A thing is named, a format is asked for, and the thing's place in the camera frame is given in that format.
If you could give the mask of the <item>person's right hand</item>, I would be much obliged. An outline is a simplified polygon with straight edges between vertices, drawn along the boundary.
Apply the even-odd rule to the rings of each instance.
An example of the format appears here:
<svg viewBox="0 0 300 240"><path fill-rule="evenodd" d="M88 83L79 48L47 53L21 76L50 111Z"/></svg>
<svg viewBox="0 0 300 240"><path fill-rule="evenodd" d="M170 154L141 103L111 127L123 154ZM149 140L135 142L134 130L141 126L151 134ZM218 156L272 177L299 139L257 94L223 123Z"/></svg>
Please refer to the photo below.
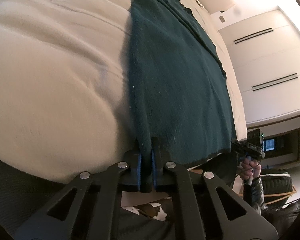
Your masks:
<svg viewBox="0 0 300 240"><path fill-rule="evenodd" d="M262 166L256 160L245 158L241 163L240 178L243 180L256 179L261 174Z"/></svg>

